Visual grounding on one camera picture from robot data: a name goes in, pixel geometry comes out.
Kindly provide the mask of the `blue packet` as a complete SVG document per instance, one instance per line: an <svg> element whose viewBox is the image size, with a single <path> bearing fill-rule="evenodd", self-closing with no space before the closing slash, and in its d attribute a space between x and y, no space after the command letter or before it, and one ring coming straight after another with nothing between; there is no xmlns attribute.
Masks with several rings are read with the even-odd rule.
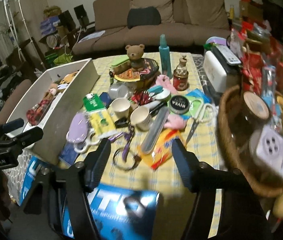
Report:
<svg viewBox="0 0 283 240"><path fill-rule="evenodd" d="M212 100L210 97L206 96L204 92L199 90L198 88L190 91L188 94L185 95L189 102L194 102L195 99L202 99L204 103L211 103Z"/></svg>

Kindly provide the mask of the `green lid snack box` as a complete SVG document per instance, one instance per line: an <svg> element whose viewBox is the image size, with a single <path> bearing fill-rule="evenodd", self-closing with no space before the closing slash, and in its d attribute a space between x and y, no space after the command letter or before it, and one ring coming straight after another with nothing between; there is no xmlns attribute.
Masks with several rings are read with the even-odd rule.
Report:
<svg viewBox="0 0 283 240"><path fill-rule="evenodd" d="M111 63L111 68L114 75L118 75L127 71L128 69L130 69L129 57L127 55L118 56Z"/></svg>

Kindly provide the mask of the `remote control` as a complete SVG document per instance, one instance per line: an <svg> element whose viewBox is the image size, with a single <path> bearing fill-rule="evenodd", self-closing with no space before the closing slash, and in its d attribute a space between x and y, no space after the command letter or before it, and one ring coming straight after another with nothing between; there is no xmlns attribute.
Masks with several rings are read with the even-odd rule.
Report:
<svg viewBox="0 0 283 240"><path fill-rule="evenodd" d="M216 48L229 65L234 66L241 64L239 58L227 46L217 44Z"/></svg>

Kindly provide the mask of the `tiger face box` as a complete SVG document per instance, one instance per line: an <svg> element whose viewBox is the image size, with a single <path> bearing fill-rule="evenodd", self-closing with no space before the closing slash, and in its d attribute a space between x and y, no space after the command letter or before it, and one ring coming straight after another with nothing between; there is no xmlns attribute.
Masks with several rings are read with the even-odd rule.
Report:
<svg viewBox="0 0 283 240"><path fill-rule="evenodd" d="M71 74L67 74L57 85L57 90L59 92L63 92L73 81L73 79L77 76L78 72L73 72Z"/></svg>

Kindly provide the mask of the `pink sock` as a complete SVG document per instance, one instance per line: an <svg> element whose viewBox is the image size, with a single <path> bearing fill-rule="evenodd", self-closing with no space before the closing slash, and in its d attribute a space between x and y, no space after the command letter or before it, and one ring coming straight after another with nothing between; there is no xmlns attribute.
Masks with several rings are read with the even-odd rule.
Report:
<svg viewBox="0 0 283 240"><path fill-rule="evenodd" d="M164 124L164 128L183 131L186 128L186 125L187 121L180 115L169 114L166 123Z"/></svg>

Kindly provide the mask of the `white handled scissors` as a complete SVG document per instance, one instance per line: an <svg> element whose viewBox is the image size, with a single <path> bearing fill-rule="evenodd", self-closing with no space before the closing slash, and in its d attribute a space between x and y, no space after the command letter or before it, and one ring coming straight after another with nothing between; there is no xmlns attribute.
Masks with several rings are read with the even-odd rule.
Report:
<svg viewBox="0 0 283 240"><path fill-rule="evenodd" d="M212 121L212 119L216 115L216 108L214 105L210 103L205 103L196 113L194 117L192 117L192 126L190 128L190 131L188 133L187 139L186 139L186 145L190 141L190 139L193 137L195 130L197 129L197 126L202 123L207 123Z"/></svg>

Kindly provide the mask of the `instant noodle bowl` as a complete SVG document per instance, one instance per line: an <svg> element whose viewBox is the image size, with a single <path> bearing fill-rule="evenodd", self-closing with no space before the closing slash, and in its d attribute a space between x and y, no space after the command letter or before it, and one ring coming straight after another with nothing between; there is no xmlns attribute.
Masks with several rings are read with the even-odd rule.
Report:
<svg viewBox="0 0 283 240"><path fill-rule="evenodd" d="M143 58L143 64L144 70L138 72L134 71L128 64L128 61L126 61L121 65L113 67L112 73L117 81L133 85L137 90L145 89L150 87L160 71L159 65L154 59Z"/></svg>

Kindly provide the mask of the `brown sofa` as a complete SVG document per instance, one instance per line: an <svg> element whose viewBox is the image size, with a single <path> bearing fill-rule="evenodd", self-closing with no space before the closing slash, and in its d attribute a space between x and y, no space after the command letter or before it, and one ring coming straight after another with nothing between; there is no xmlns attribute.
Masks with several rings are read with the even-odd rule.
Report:
<svg viewBox="0 0 283 240"><path fill-rule="evenodd" d="M93 10L102 35L80 39L76 56L119 54L127 45L157 49L161 35L171 49L183 50L230 34L225 0L95 0Z"/></svg>

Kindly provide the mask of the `white lip balm tube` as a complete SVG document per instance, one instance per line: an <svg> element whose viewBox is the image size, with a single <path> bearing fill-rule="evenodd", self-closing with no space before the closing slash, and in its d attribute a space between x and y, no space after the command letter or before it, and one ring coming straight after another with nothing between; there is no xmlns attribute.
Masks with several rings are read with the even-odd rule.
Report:
<svg viewBox="0 0 283 240"><path fill-rule="evenodd" d="M138 113L149 113L150 110L154 109L156 106L158 106L161 102L158 100L149 102L145 105L139 106L136 110Z"/></svg>

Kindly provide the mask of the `yellow soap packet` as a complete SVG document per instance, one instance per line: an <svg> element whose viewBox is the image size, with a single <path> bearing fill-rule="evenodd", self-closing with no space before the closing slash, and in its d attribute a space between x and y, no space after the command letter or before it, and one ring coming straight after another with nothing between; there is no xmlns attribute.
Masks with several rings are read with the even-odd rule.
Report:
<svg viewBox="0 0 283 240"><path fill-rule="evenodd" d="M174 139L180 139L185 144L183 137L177 129L164 129L150 153L142 151L142 147L137 147L138 156L153 170L159 168L163 163L172 157L171 145Z"/></svg>

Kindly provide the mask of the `green black keychain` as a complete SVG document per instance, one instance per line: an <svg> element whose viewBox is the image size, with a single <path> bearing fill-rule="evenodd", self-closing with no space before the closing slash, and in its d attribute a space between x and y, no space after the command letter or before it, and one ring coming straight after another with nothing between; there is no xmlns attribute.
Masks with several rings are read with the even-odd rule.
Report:
<svg viewBox="0 0 283 240"><path fill-rule="evenodd" d="M114 83L114 74L111 70L109 71L109 83L110 85Z"/></svg>

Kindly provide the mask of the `clear toothbrush case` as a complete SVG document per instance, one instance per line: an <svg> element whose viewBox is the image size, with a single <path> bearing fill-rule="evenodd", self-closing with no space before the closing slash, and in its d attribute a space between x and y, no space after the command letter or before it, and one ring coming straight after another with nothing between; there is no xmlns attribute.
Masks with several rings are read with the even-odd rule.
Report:
<svg viewBox="0 0 283 240"><path fill-rule="evenodd" d="M141 151L143 154L152 153L155 148L156 142L162 132L164 125L168 119L169 107L165 106L158 112L152 126L150 127L144 141L141 144Z"/></svg>

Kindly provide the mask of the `yellow checkered tablecloth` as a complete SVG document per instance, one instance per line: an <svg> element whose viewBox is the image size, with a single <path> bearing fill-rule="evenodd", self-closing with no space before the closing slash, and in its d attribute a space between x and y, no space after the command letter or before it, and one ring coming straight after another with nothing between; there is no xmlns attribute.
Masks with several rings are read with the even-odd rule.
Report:
<svg viewBox="0 0 283 240"><path fill-rule="evenodd" d="M202 70L203 56L186 53L189 71L189 89L182 94L198 88L203 91L204 73ZM109 88L109 69L120 56L109 56L94 59L96 71L100 78L92 89L92 93L101 94ZM152 190L160 193L161 201L156 214L156 221L152 239L180 239L190 211L193 207L195 195L191 194L182 184L173 157L163 163L157 170L152 170L144 161L131 171L122 171L112 164L115 150L124 146L125 141L119 139L112 145L112 153L106 165L101 182L134 190ZM220 167L219 148L216 138L216 119L206 124L200 124L187 150L195 153L200 161L209 163L214 168ZM221 211L221 190L216 193L214 217L211 223L209 237L217 234Z"/></svg>

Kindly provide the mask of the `green card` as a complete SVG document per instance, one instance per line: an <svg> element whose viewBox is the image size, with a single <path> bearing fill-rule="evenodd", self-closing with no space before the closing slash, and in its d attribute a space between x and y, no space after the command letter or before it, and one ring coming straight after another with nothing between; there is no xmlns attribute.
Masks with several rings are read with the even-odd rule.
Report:
<svg viewBox="0 0 283 240"><path fill-rule="evenodd" d="M206 100L200 95L185 95L185 97L189 102L189 109L181 117L188 120L196 115L197 111L206 103Z"/></svg>

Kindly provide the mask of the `clear plastic cup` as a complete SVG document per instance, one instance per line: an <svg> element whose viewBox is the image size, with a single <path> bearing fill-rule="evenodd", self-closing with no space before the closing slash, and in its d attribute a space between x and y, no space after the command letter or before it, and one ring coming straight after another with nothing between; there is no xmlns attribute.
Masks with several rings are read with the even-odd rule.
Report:
<svg viewBox="0 0 283 240"><path fill-rule="evenodd" d="M108 94L112 100L118 98L129 99L132 96L132 91L124 82L117 82L110 86Z"/></svg>

